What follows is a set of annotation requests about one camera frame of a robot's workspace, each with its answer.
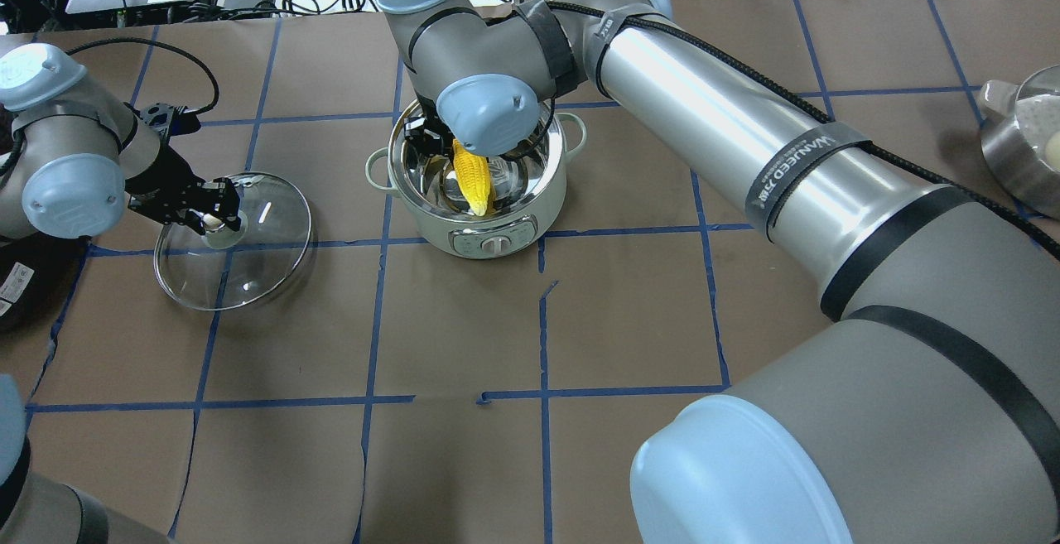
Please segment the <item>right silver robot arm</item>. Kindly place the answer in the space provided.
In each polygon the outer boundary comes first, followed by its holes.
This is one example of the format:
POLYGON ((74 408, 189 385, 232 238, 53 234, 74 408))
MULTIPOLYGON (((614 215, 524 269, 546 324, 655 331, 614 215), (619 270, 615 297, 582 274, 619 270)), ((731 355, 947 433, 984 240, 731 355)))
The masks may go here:
POLYGON ((644 543, 1056 543, 1058 243, 671 22, 376 0, 429 128, 501 156, 591 81, 817 280, 829 328, 641 445, 644 543))

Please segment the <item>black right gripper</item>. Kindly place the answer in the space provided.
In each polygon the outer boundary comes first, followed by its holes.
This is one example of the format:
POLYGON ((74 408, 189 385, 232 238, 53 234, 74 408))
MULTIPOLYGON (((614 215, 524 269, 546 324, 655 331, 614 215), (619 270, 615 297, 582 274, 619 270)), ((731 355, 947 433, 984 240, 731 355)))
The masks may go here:
POLYGON ((453 158, 454 134, 436 115, 409 115, 404 122, 404 139, 417 156, 453 158))

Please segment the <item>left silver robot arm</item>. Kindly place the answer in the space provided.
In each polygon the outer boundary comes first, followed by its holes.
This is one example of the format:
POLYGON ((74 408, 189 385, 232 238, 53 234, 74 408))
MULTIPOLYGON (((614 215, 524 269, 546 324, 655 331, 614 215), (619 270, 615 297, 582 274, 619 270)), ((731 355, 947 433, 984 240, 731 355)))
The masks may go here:
MULTIPOLYGON (((75 239, 109 231, 125 209, 197 234, 238 232, 229 179, 205 181, 169 144, 169 133, 113 96, 60 47, 30 43, 2 58, 2 106, 12 150, 2 159, 2 242, 32 234, 75 239)), ((26 409, 15 378, 2 376, 4 543, 169 543, 31 468, 26 409)))

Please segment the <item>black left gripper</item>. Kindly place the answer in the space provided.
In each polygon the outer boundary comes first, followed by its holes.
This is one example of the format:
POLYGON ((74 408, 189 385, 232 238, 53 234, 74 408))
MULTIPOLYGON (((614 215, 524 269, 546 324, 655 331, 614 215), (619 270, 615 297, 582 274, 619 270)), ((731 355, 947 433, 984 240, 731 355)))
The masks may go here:
POLYGON ((197 234, 242 228, 234 181, 227 176, 205 181, 167 144, 146 171, 125 182, 125 190, 128 209, 159 224, 181 224, 197 234))

